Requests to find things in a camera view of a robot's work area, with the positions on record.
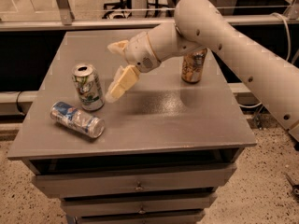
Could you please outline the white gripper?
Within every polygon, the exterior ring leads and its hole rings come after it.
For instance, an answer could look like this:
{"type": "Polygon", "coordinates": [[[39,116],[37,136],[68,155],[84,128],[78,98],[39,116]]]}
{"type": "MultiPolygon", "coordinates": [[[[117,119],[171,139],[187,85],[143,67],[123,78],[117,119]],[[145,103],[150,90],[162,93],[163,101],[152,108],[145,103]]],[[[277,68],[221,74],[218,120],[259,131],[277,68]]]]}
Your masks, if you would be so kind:
{"type": "Polygon", "coordinates": [[[142,32],[128,40],[111,43],[107,49],[113,54],[125,55],[130,65],[120,66],[109,85],[106,101],[114,103],[139,80],[140,72],[148,73],[162,63],[163,40],[153,32],[142,32]]]}

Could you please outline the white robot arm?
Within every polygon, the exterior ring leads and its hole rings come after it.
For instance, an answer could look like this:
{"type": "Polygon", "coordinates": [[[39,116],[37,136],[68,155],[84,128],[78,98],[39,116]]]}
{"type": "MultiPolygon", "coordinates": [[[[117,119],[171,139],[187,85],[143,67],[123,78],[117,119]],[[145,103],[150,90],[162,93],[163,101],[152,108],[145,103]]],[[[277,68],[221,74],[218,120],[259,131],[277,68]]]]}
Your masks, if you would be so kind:
{"type": "Polygon", "coordinates": [[[108,49],[128,63],[120,67],[106,99],[120,99],[139,80],[172,57],[200,48],[215,52],[278,123],[299,140],[299,68],[238,32],[208,0],[180,0],[174,20],[108,49]]]}

